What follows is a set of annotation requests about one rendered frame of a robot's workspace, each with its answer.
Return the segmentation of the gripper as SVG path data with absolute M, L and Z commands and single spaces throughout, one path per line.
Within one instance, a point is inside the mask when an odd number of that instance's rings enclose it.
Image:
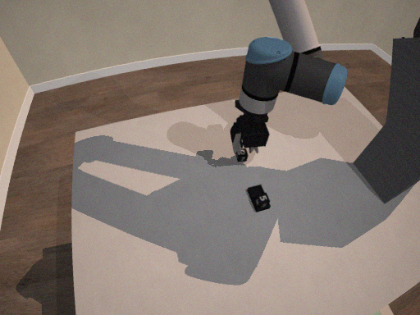
M 254 114 L 244 108 L 243 110 L 247 115 L 240 115 L 231 127 L 231 142 L 234 154 L 238 153 L 240 155 L 243 145 L 245 148 L 249 148 L 249 153 L 253 150 L 258 153 L 258 147 L 266 147 L 269 137 L 269 131 L 265 123 L 269 119 L 268 113 Z

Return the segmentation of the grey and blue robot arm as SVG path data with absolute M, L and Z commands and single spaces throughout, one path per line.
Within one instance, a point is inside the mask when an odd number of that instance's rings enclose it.
M 254 114 L 269 113 L 280 90 L 336 104 L 345 87 L 347 69 L 324 60 L 305 0 L 269 2 L 283 40 L 261 37 L 250 43 L 235 107 L 244 114 L 242 108 Z

